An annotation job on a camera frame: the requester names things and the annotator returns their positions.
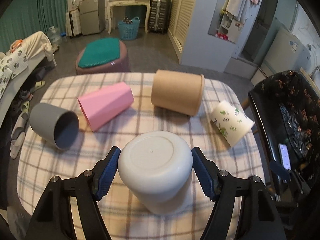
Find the white plastic cup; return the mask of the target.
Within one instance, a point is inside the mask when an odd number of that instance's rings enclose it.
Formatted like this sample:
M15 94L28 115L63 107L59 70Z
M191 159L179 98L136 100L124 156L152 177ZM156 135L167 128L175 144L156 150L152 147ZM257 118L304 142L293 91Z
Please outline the white plastic cup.
M137 199L156 215L191 204L193 157L189 145L167 131L141 134L121 151L118 172Z

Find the grey plastic cup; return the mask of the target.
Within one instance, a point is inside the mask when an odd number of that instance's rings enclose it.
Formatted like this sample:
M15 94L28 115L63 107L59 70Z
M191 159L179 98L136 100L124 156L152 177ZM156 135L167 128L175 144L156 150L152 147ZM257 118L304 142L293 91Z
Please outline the grey plastic cup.
M30 113L32 130L60 150L69 149L79 133L78 116L67 109L38 103Z

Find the brown kraft paper cup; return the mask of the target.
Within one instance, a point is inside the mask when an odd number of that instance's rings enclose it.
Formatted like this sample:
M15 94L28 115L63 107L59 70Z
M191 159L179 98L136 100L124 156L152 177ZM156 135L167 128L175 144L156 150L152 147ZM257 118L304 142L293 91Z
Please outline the brown kraft paper cup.
M202 100L205 78L169 70L157 70L151 91L151 103L188 116L195 116Z

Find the plaid tablecloth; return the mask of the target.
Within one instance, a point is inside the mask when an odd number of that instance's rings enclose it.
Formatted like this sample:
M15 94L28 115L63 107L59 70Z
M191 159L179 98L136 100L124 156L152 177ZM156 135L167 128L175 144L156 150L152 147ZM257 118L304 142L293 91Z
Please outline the plaid tablecloth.
M131 87L134 103L131 107L93 132L82 114L78 97L105 86L124 82ZM60 151L28 129L21 149L17 194L27 213L35 207L52 176L73 178L97 161L104 159L112 146L124 148L131 140L133 156L150 160L150 155L165 155L162 138L146 139L144 133L168 131L181 137L189 147L199 147L206 158L218 168L235 177L264 176L261 156L252 132L248 132L231 147L212 123L210 114L221 102L240 107L237 90L207 79L200 109L189 117L156 108L151 102L152 74L92 74L64 77L54 81L40 101L74 111L80 121L76 141L67 151ZM115 176L110 190L98 204L106 227L113 239L199 239L207 224L213 203L206 197L196 176L192 177L191 199L179 213L157 216Z

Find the white slipper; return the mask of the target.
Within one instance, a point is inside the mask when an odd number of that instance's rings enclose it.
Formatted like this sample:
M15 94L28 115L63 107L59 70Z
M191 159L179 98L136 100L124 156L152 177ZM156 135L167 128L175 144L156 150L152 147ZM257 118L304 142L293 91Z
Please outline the white slipper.
M25 132L21 132L19 136L10 143L10 157L16 159L25 139Z

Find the black floral chair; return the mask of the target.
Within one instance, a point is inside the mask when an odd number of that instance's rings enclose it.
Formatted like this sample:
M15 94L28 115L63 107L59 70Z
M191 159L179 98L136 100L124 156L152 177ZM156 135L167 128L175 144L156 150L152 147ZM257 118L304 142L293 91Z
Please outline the black floral chair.
M288 70L248 94L288 239L319 239L319 96L301 72ZM280 158L287 146L291 170Z

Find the white washing machine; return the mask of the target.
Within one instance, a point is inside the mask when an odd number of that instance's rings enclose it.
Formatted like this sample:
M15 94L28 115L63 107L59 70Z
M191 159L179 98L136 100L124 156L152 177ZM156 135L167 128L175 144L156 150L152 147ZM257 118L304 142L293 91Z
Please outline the white washing machine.
M281 27L260 69L269 77L287 70L306 69L310 64L310 59L308 48L295 35Z

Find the bed with cream bedding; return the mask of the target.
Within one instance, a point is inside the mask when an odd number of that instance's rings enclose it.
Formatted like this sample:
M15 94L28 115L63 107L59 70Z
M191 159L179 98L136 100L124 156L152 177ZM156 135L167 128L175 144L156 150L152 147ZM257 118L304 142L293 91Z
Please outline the bed with cream bedding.
M1 57L1 121L25 80L43 59L56 65L52 44L42 31L23 39L14 52Z

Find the green seat cushion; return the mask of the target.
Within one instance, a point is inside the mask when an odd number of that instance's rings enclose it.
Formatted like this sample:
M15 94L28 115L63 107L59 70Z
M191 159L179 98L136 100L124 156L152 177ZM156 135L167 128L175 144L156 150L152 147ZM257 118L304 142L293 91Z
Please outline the green seat cushion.
M97 67L120 58L120 40L102 38L89 43L80 57L80 68Z

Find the water jug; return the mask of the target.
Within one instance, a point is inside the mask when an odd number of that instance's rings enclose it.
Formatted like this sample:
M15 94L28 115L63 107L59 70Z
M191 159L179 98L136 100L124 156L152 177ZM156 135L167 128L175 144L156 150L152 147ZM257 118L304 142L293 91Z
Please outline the water jug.
M62 39L61 39L59 28L56 28L54 26L49 27L47 36L50 39L52 44L55 44L57 46L61 44Z

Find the white suitcase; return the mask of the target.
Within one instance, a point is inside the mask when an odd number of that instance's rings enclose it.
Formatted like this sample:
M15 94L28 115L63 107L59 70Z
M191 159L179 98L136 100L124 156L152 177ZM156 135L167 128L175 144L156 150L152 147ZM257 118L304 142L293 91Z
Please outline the white suitcase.
M82 34L80 11L74 9L66 13L66 35L69 37L77 37Z

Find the blue laundry basket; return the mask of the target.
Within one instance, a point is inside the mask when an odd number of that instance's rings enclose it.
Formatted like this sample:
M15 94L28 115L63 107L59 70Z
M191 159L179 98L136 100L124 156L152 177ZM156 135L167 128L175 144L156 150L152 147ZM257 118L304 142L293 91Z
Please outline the blue laundry basket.
M128 19L124 18L118 22L119 35L121 40L135 40L138 35L140 18L138 16Z

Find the green curtain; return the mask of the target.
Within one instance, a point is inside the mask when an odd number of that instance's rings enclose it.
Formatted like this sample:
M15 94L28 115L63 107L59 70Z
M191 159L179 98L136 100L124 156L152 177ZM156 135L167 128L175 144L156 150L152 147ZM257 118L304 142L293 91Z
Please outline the green curtain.
M50 27L65 32L67 0L13 0L1 16L1 51L12 42Z

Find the black silver trunk suitcase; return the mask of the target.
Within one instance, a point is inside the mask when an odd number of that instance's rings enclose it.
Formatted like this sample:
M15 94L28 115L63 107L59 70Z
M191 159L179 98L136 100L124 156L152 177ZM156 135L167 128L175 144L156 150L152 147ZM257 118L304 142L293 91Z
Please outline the black silver trunk suitcase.
M169 11L168 0L151 0L151 10L148 21L149 31L165 33L167 30L167 18Z

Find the white vanity table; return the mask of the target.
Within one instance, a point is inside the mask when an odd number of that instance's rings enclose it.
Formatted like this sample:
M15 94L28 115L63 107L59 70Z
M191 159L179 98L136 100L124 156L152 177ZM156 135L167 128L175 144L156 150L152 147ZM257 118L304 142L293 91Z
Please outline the white vanity table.
M144 22L144 30L145 33L149 33L148 28L148 21L149 16L151 12L151 0L108 0L105 2L105 13L106 13L106 19L108 21L108 29L107 33L110 34L112 32L113 28L113 7L127 7L127 6L145 6L146 7L146 16L145 16L145 22Z

